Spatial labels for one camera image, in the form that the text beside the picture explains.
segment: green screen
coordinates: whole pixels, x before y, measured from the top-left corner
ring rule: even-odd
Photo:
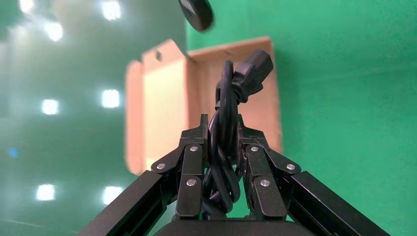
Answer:
[[[270,36],[284,154],[389,234],[417,235],[416,1],[210,3],[214,27],[188,25],[189,50]]]

